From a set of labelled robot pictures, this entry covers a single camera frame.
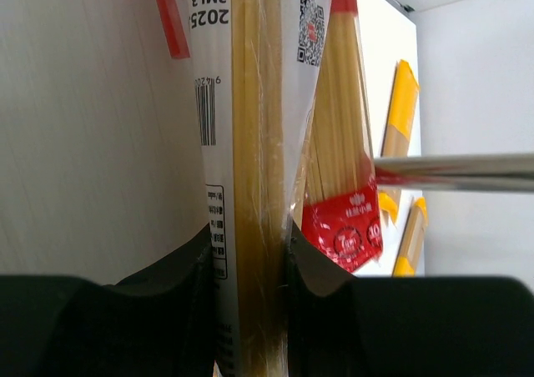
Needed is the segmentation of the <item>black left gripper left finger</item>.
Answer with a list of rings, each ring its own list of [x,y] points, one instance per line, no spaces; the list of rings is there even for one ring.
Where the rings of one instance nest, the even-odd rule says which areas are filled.
[[[208,228],[116,284],[1,278],[4,376],[209,376],[213,369]]]

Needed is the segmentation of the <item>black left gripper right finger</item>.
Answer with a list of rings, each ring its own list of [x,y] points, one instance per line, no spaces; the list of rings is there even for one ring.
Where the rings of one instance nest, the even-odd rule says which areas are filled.
[[[509,277],[364,277],[293,228],[292,376],[530,376],[533,294]]]

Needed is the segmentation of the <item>red pasta bag label side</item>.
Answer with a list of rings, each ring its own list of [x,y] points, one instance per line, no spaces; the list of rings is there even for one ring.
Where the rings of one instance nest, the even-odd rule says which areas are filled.
[[[332,0],[156,0],[192,63],[223,376],[285,376],[285,245]]]

